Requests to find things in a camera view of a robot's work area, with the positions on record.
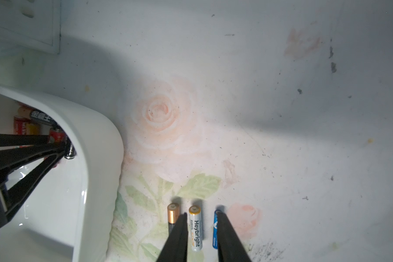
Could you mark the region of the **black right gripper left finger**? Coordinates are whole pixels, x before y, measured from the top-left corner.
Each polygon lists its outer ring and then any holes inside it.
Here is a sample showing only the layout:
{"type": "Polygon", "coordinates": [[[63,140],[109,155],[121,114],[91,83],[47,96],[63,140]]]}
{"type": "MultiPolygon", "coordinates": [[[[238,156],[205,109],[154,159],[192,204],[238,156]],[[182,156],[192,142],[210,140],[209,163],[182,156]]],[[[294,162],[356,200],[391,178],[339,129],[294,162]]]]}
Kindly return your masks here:
{"type": "Polygon", "coordinates": [[[179,216],[156,262],[186,262],[188,244],[187,214],[179,216]]]}

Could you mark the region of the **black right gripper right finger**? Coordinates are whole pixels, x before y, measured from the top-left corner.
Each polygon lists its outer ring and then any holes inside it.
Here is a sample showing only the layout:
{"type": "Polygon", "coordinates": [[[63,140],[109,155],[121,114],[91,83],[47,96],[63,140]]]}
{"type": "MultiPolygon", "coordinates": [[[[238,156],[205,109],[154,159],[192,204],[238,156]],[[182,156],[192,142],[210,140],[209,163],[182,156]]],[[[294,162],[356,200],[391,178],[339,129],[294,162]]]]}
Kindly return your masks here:
{"type": "Polygon", "coordinates": [[[251,262],[227,215],[216,211],[219,262],[251,262]]]}

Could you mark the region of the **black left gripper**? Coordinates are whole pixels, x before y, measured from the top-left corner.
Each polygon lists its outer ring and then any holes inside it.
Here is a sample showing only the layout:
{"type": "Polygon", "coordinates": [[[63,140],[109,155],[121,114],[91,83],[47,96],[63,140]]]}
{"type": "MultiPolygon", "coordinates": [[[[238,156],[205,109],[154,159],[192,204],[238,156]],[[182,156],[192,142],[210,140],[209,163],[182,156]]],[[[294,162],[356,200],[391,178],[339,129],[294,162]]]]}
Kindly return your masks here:
{"type": "Polygon", "coordinates": [[[28,146],[0,150],[0,229],[14,218],[39,182],[64,156],[65,143],[48,141],[47,135],[0,134],[0,147],[28,146]],[[36,160],[42,162],[16,184],[6,186],[13,171],[36,160]]]}

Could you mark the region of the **blue battery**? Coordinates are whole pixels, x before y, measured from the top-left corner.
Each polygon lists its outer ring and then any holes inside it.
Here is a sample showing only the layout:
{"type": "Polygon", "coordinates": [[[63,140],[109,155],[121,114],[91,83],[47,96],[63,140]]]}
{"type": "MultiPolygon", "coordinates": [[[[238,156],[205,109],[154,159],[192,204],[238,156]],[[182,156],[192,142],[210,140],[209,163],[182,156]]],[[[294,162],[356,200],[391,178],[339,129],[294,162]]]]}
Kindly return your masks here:
{"type": "Polygon", "coordinates": [[[221,210],[214,211],[214,222],[213,222],[213,235],[212,235],[212,246],[214,249],[218,249],[218,236],[217,236],[217,226],[218,226],[218,213],[221,210]]]}

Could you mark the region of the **red yellow label battery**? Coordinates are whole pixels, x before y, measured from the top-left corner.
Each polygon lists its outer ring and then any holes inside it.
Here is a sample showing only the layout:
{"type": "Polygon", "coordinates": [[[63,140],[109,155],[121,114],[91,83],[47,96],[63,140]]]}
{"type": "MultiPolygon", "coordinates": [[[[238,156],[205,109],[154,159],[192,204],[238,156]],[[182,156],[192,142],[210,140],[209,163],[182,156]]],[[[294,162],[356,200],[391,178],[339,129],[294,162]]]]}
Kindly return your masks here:
{"type": "Polygon", "coordinates": [[[13,117],[13,134],[15,135],[26,135],[27,134],[27,124],[30,120],[21,116],[13,117]]]}

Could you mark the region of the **orange battery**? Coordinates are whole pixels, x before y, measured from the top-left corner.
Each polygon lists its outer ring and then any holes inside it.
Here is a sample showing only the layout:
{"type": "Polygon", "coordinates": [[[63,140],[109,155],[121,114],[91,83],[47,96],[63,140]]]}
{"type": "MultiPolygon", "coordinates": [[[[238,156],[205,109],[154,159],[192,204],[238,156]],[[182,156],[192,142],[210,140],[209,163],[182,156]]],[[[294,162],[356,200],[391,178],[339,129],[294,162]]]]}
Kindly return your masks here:
{"type": "Polygon", "coordinates": [[[26,135],[41,135],[41,126],[37,123],[27,122],[24,131],[26,135]]]}

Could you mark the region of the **white Heybright battery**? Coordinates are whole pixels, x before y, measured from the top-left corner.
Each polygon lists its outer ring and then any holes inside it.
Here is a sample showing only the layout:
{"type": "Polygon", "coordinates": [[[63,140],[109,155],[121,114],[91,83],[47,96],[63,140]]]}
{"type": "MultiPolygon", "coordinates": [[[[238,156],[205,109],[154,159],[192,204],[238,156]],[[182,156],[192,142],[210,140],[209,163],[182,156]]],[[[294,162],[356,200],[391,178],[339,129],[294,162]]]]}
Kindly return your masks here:
{"type": "Polygon", "coordinates": [[[199,252],[203,247],[202,210],[199,206],[193,205],[188,211],[190,216],[191,249],[194,252],[199,252]]]}

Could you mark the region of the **red Chinese label battery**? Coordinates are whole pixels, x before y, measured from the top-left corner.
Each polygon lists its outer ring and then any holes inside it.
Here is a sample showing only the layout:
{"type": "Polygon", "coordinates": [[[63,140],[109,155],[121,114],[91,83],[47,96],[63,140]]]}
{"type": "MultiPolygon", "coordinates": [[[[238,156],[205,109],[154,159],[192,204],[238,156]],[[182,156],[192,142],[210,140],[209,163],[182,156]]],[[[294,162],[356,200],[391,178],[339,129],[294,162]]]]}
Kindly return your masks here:
{"type": "Polygon", "coordinates": [[[66,140],[66,134],[62,128],[60,127],[50,128],[48,143],[61,143],[61,142],[65,142],[65,140],[66,140]]]}

